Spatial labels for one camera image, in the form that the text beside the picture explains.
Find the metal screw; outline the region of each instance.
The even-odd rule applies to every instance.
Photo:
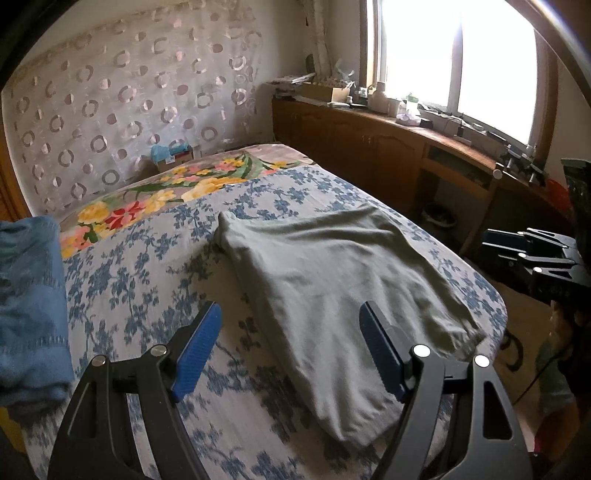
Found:
[[[426,358],[431,355],[431,349],[427,345],[415,345],[413,347],[413,353],[421,358]]]
[[[166,354],[166,346],[165,345],[154,345],[150,349],[150,353],[154,356],[163,356]]]
[[[491,364],[491,361],[484,355],[476,355],[474,357],[474,363],[479,367],[486,368]]]
[[[97,355],[90,361],[90,363],[93,367],[102,367],[106,361],[107,357],[105,357],[104,355]]]

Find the small container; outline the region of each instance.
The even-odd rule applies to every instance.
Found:
[[[392,118],[396,118],[396,115],[398,115],[399,108],[400,108],[400,100],[398,100],[397,98],[391,98],[389,109],[388,109],[388,116],[391,116]]]
[[[388,109],[390,107],[390,99],[386,97],[384,93],[386,91],[386,84],[384,82],[378,82],[376,91],[371,96],[371,101],[369,103],[370,110],[377,112],[377,113],[385,113],[388,114]]]

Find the floral blanket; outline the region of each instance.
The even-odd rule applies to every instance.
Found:
[[[229,258],[212,241],[223,210],[243,219],[271,220],[365,203],[386,212],[448,279],[484,328],[479,353],[492,358],[506,324],[496,290],[402,215],[322,168],[302,165],[178,203],[65,260],[69,342],[77,377],[95,355],[123,360],[166,343],[194,319],[203,302],[216,301],[222,308],[222,330],[194,393],[178,405],[212,480],[369,480],[385,439],[352,451],[318,426],[271,354],[272,339],[259,331]],[[47,475],[64,409],[24,429],[40,478]],[[129,396],[129,410],[144,472],[157,479],[136,395]],[[449,417],[450,403],[444,402],[432,454],[442,447]]]
[[[285,145],[257,145],[193,160],[96,200],[61,223],[61,255],[76,252],[179,203],[279,170],[313,164]]]

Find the blue gripper pad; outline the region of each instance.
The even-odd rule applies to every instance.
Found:
[[[221,328],[222,309],[214,303],[177,360],[177,376],[171,389],[174,401],[177,403],[186,394],[195,390],[197,380],[201,376]]]
[[[359,309],[359,327],[384,388],[398,401],[404,402],[408,395],[408,388],[404,383],[404,365],[367,303]]]

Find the blue floral bedsheet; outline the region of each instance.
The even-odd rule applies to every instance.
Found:
[[[429,234],[351,184],[318,166],[300,166],[228,185],[193,202],[121,230],[65,261],[70,348],[79,378],[93,356],[141,355],[190,323],[206,300],[222,307],[223,328],[192,395],[179,405],[197,453],[212,480],[368,480],[385,447],[379,439],[347,451],[325,434],[294,393],[270,354],[238,286],[230,261],[212,244],[217,216],[276,219],[352,209],[371,203],[388,212],[405,236],[449,280],[484,326],[479,352],[493,357],[506,324],[496,290]],[[130,412],[144,471],[158,478],[141,420]],[[40,478],[65,407],[25,430]],[[444,403],[432,452],[442,446],[449,403]]]

